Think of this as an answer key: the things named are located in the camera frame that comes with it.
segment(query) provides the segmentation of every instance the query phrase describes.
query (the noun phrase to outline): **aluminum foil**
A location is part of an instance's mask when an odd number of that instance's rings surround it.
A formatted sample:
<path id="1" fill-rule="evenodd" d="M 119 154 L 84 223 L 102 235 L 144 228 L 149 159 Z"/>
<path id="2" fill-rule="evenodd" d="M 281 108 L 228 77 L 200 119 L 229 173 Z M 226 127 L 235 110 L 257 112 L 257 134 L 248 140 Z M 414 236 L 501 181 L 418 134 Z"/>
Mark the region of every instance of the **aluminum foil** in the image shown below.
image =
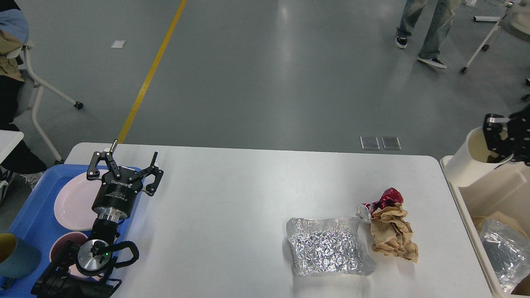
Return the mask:
<path id="1" fill-rule="evenodd" d="M 291 218 L 287 222 L 287 238 L 295 272 L 300 276 L 372 274 L 375 262 L 357 237 L 359 222 L 358 216 L 329 220 Z"/>
<path id="2" fill-rule="evenodd" d="M 480 240 L 506 293 L 530 274 L 530 239 L 494 220 L 487 220 Z"/>

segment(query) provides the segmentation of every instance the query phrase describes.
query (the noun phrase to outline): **yellow floor line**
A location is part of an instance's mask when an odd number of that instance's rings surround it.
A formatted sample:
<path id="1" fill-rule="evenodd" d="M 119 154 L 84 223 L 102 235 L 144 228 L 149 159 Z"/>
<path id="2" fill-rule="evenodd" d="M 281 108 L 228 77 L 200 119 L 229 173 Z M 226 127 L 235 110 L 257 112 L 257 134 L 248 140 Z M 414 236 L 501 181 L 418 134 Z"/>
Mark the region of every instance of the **yellow floor line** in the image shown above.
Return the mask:
<path id="1" fill-rule="evenodd" d="M 120 135 L 118 136 L 119 143 L 123 143 L 125 141 L 125 138 L 127 137 L 127 133 L 129 132 L 129 129 L 131 128 L 131 125 L 133 124 L 134 117 L 136 116 L 136 112 L 138 112 L 138 109 L 140 108 L 140 105 L 142 104 L 142 101 L 144 100 L 145 93 L 147 92 L 147 89 L 149 88 L 149 84 L 151 84 L 151 80 L 153 79 L 153 76 L 155 75 L 155 71 L 158 67 L 158 64 L 160 63 L 160 60 L 162 59 L 162 56 L 164 55 L 164 51 L 167 47 L 167 44 L 169 43 L 169 40 L 171 39 L 171 35 L 173 34 L 173 30 L 175 29 L 176 23 L 179 21 L 180 15 L 182 14 L 182 10 L 184 9 L 184 6 L 186 5 L 186 1 L 187 0 L 182 0 L 182 2 L 180 3 L 179 9 L 176 11 L 175 17 L 173 18 L 173 21 L 171 22 L 171 25 L 169 26 L 169 29 L 167 30 L 167 33 L 164 37 L 164 41 L 162 41 L 162 45 L 160 45 L 160 49 L 158 49 L 158 53 L 156 54 L 153 64 L 151 64 L 151 68 L 149 69 L 149 72 L 147 73 L 144 84 L 142 85 L 142 88 L 140 89 L 140 92 L 138 93 L 138 96 L 136 97 L 136 100 L 134 104 L 132 105 L 131 111 L 129 112 L 129 116 L 127 116 L 127 120 L 125 120 L 125 123 L 123 124 L 123 127 L 121 128 Z"/>

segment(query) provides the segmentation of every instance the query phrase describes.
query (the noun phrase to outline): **jeans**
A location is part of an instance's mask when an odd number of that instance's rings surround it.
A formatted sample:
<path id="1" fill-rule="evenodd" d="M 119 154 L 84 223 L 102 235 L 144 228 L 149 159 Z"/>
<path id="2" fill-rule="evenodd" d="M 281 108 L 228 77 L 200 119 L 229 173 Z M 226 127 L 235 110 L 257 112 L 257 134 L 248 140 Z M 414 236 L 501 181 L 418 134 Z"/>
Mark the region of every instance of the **jeans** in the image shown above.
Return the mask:
<path id="1" fill-rule="evenodd" d="M 407 0 L 401 16 L 401 23 L 397 28 L 397 36 L 409 37 L 412 35 L 412 31 L 427 1 Z M 418 53 L 420 58 L 433 59 L 440 56 L 440 46 L 449 34 L 455 10 L 461 3 L 462 0 L 438 0 L 429 31 L 427 31 L 423 46 Z"/>

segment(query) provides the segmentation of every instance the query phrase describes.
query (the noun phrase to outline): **teal cup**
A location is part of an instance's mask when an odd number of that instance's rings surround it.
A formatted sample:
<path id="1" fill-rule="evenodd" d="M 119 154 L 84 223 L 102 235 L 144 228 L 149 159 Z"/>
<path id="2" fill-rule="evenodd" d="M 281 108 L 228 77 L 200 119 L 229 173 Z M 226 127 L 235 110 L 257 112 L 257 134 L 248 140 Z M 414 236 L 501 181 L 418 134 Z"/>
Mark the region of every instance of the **teal cup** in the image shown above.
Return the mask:
<path id="1" fill-rule="evenodd" d="M 7 288 L 14 279 L 28 276 L 40 262 L 40 251 L 12 233 L 0 234 L 0 275 L 8 280 Z"/>

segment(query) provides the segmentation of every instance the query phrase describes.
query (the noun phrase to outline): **blue tray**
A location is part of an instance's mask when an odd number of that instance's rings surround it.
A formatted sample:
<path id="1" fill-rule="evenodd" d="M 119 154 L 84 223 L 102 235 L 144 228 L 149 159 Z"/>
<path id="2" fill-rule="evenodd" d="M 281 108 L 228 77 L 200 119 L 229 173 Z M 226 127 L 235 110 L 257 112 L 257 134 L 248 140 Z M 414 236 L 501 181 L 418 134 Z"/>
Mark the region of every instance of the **blue tray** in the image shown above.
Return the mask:
<path id="1" fill-rule="evenodd" d="M 48 169 L 41 177 L 9 228 L 9 232 L 40 250 L 41 260 L 39 266 L 30 275 L 15 280 L 9 289 L 0 291 L 0 296 L 35 298 L 30 292 L 37 279 L 44 272 L 44 269 L 50 264 L 48 256 L 51 246 L 59 237 L 71 232 L 71 230 L 61 226 L 55 219 L 55 198 L 66 183 L 75 176 L 86 172 L 87 169 L 88 165 L 60 164 Z M 121 234 L 118 242 L 123 241 L 127 235 L 130 220 L 134 216 L 139 199 L 140 194 L 138 194 L 130 218 L 125 220 L 118 228 L 118 232 Z M 5 277 L 0 276 L 0 284 L 3 284 L 4 281 Z"/>

